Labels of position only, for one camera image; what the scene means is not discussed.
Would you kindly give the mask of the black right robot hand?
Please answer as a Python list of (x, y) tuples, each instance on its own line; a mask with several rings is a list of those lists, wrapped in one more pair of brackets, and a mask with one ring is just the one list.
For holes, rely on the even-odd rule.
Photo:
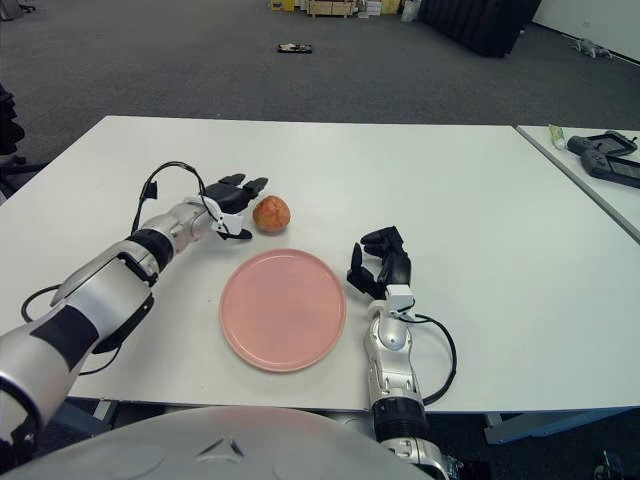
[[(389, 285), (409, 286), (412, 265), (403, 244), (404, 240), (395, 226), (364, 235), (359, 243), (354, 244), (347, 282), (374, 300), (384, 300)], [(362, 252), (381, 260), (377, 277), (363, 266)]]

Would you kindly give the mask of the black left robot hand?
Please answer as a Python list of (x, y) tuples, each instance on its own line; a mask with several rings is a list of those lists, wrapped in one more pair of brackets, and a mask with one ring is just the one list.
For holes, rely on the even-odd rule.
[(245, 182), (244, 174), (234, 174), (223, 177), (216, 183), (207, 186), (204, 196), (216, 204), (214, 208), (215, 220), (212, 229), (226, 239), (251, 240), (252, 233), (244, 228), (243, 213), (251, 201), (266, 187), (268, 179), (259, 177)]

